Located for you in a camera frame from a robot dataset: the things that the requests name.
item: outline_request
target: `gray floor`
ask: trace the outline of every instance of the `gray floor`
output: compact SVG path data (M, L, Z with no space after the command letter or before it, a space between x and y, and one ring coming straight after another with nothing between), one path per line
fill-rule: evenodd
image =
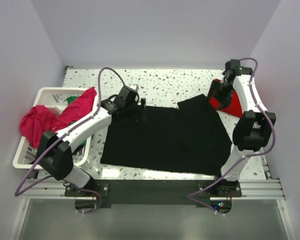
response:
M32 200L21 240L286 240L275 200L237 200L227 221L191 205L113 205L82 217L73 200Z

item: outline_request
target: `black t-shirt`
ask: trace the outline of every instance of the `black t-shirt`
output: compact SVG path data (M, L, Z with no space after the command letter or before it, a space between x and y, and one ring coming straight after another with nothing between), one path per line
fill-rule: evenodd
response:
M203 94L172 107L146 107L146 121L113 121L102 164L219 175L231 141Z

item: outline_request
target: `red cloth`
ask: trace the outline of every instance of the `red cloth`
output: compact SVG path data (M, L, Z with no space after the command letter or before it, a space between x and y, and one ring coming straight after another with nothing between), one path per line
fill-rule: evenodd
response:
M56 132L69 126L90 113L93 108L97 92L94 87L84 91L66 109L56 116L44 105L37 105L22 118L19 129L22 136L28 139L30 146L38 148L40 139L45 131Z
M217 109L219 106L219 102L217 99L215 99L214 97L212 97L209 101L209 103L213 106L214 109ZM233 92L232 95L232 100L231 100L231 104L230 106L223 108L223 109L219 109L222 112L225 112L227 114L236 116L238 118L241 118L242 116L242 109L241 109L241 104L238 98L238 94L236 93L236 91Z

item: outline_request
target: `white wall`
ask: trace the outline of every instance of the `white wall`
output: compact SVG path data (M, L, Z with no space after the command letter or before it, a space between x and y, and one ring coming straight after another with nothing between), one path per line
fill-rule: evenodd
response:
M9 238L20 202L14 191L24 172L12 166L19 122L38 89L62 79L61 61L30 0L0 0L0 240Z
M249 56L280 0L32 0L76 68L224 68Z
M300 240L300 0L281 1L251 56L259 61L261 98L277 116L277 142L267 160Z

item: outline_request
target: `table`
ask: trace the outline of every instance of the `table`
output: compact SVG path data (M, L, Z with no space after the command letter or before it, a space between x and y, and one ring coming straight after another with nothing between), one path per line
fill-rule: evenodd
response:
M222 79L222 70L203 69L116 69L127 85L138 84L139 95L146 98L148 106L177 108L177 102L195 97L199 94L207 95L211 81ZM99 69L67 69L63 87L90 88L98 86ZM101 76L102 99L117 94L122 87L121 81L111 71L105 70ZM238 117L218 111L230 139L239 120ZM154 171L141 168L114 166L101 164L100 159L106 141L107 129L94 134L91 142L90 167L85 169L95 179L127 179L127 180L207 180L212 176L193 173L175 173ZM240 180L265 180L264 165L266 159L252 157L240 175ZM38 178L47 173L40 171Z

